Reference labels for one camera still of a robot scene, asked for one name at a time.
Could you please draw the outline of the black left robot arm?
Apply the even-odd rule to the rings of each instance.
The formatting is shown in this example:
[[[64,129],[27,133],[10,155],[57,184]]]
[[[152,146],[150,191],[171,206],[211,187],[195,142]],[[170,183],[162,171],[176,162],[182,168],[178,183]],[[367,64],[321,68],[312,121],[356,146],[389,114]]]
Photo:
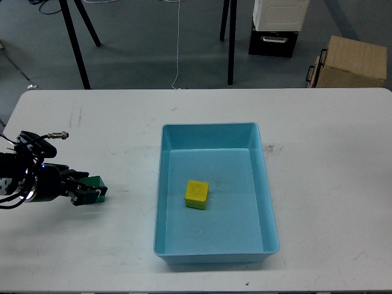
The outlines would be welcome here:
[[[100,176],[76,171],[67,165],[51,164],[57,149],[48,139],[65,140],[65,131],[38,135],[22,131],[12,144],[11,153],[1,153],[1,209],[14,209],[26,202],[50,202],[69,197],[75,206],[103,203],[108,188]]]

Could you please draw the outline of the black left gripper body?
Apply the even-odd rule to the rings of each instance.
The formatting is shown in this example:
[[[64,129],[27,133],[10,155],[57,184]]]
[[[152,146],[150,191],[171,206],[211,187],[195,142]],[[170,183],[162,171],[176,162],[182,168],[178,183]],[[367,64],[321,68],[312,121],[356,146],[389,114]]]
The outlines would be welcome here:
[[[71,169],[62,164],[42,164],[35,176],[29,202],[50,202],[58,196],[69,197],[73,185],[63,180],[62,171]]]

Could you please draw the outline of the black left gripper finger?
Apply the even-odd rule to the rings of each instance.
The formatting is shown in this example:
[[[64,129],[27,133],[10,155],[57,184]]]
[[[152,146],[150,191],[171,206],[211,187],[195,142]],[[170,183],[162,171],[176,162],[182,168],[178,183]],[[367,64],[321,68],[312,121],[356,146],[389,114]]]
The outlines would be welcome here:
[[[62,179],[79,181],[80,179],[87,178],[89,173],[86,171],[76,171],[74,169],[67,169],[62,171]]]
[[[106,186],[86,186],[84,189],[79,186],[78,189],[69,192],[69,197],[74,206],[103,203],[107,190]]]

